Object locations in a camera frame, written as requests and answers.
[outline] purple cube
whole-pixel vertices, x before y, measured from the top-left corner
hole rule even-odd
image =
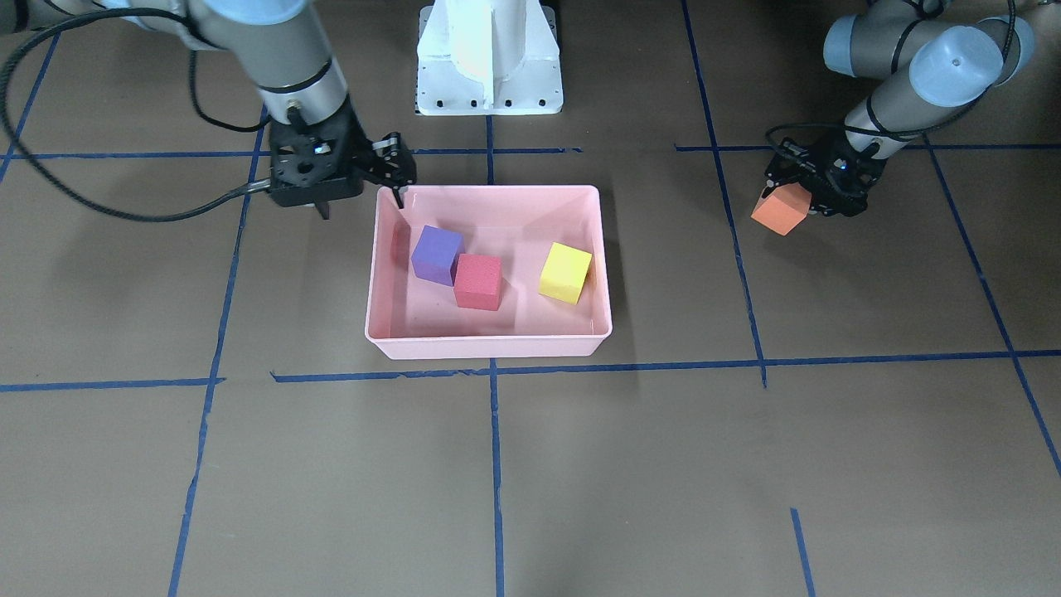
[[[453,285],[457,273],[457,256],[464,252],[464,235],[434,226],[423,226],[420,240],[413,249],[413,270],[416,277]]]

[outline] orange cube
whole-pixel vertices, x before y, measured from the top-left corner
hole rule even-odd
[[[784,185],[759,199],[751,218],[785,235],[806,217],[811,210],[811,191],[798,183]]]

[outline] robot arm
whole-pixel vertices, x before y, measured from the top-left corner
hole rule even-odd
[[[310,0],[0,0],[0,31],[40,29],[105,8],[156,8],[187,17],[128,17],[179,35],[193,50],[231,51],[257,86],[272,119],[269,195],[281,206],[354,196],[364,181],[400,189],[416,181],[412,153],[398,133],[372,143]]]
[[[825,40],[829,68],[884,82],[811,146],[792,139],[776,146],[764,197],[799,183],[816,212],[860,213],[889,157],[963,116],[1030,59],[1034,36],[1023,19],[1012,27],[1011,15],[971,27],[934,20],[949,4],[879,0],[865,15],[836,21]]]

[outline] cable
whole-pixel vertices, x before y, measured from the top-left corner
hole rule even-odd
[[[8,57],[7,60],[4,63],[3,69],[0,70],[0,125],[3,126],[4,133],[7,134],[7,137],[11,139],[12,143],[14,143],[15,146],[18,147],[18,151],[25,156],[27,161],[29,161],[30,164],[33,165],[34,170],[36,170],[41,176],[44,176],[45,179],[48,180],[52,186],[54,186],[56,189],[62,191],[70,198],[84,205],[85,207],[88,207],[93,211],[99,211],[100,213],[114,215],[115,217],[121,217],[123,220],[132,220],[134,222],[176,222],[178,220],[187,220],[188,217],[194,217],[195,215],[206,213],[207,211],[214,209],[215,207],[237,196],[266,190],[268,188],[268,180],[267,179],[257,180],[234,188],[226,192],[225,194],[219,196],[218,198],[211,200],[210,203],[201,205],[193,209],[189,209],[188,211],[181,211],[180,213],[171,213],[168,215],[143,215],[139,213],[131,213],[128,211],[122,211],[120,209],[115,209],[112,207],[101,205],[99,203],[95,203],[94,200],[91,200],[79,194],[76,191],[68,187],[66,183],[64,183],[63,180],[59,180],[54,174],[52,174],[50,170],[45,168],[45,165],[36,158],[36,156],[33,155],[30,148],[25,146],[25,144],[22,142],[22,139],[19,138],[18,131],[16,131],[15,127],[12,125],[11,116],[7,113],[7,108],[8,108],[7,95],[11,89],[12,75],[14,74],[15,69],[18,68],[18,65],[25,58],[25,56],[34,48],[65,31],[70,31],[72,29],[85,27],[87,24],[104,19],[114,19],[122,17],[158,17],[158,18],[169,19],[172,21],[176,21],[181,25],[188,28],[188,30],[190,32],[193,32],[194,34],[195,23],[193,23],[189,18],[180,15],[175,15],[173,13],[169,13],[157,8],[111,8],[107,11],[87,13],[84,15],[79,15],[76,17],[69,18],[65,21],[62,21],[59,23],[56,23],[54,25],[51,25],[47,29],[39,31],[38,33],[34,34],[33,37],[30,37],[24,42],[22,42],[22,45],[20,45],[18,48],[15,49],[14,52],[12,52],[11,57]]]
[[[915,3],[911,0],[904,0],[904,2],[915,7],[918,7],[918,4],[921,4],[921,8],[923,8],[923,1]],[[1016,2],[1014,0],[1006,0],[1006,5],[1009,11],[1009,27],[1006,31],[1006,39],[1004,40],[1002,47],[1003,64],[1005,64],[1006,60],[1009,58],[1009,52],[1013,43],[1013,36],[1016,31]],[[860,128],[858,126],[852,126],[850,124],[842,122],[793,122],[787,124],[779,124],[767,130],[766,142],[770,145],[770,148],[772,148],[775,153],[777,153],[778,155],[788,159],[795,159],[795,156],[793,156],[789,152],[786,152],[784,147],[782,147],[777,141],[773,140],[773,133],[789,128],[838,128],[849,133],[857,133],[860,135],[869,135],[873,137],[888,137],[898,140],[903,140],[902,137],[918,137],[920,135],[927,135],[928,133],[934,133],[941,128],[945,128],[954,124],[958,120],[961,120],[967,113],[969,113],[976,106],[977,103],[979,103],[981,99],[984,99],[987,92],[988,90],[985,89],[982,93],[976,96],[976,99],[962,106],[961,109],[951,115],[946,120],[933,124],[932,126],[925,126],[923,128],[914,128],[910,130],[889,130],[886,127],[881,126],[876,122],[875,117],[871,112],[870,118],[874,120],[874,125],[879,126],[879,129],[876,130],[871,128]]]
[[[229,124],[228,122],[225,122],[223,120],[211,118],[206,112],[204,112],[202,106],[199,106],[198,103],[198,91],[196,90],[196,85],[195,85],[196,63],[198,63],[197,58],[198,58],[198,52],[196,52],[195,50],[191,50],[188,53],[188,93],[192,98],[192,107],[195,108],[195,113],[197,113],[199,118],[206,120],[207,122],[213,124],[214,126],[220,126],[227,130],[234,130],[237,133],[257,133],[258,130],[261,130],[263,127],[265,127],[266,124],[268,124],[271,120],[268,115],[265,115],[265,117],[262,118],[261,122],[255,124],[254,126],[239,126],[237,124]]]

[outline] red cube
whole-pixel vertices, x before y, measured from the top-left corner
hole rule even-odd
[[[453,293],[458,308],[486,312],[501,309],[501,257],[460,253]]]

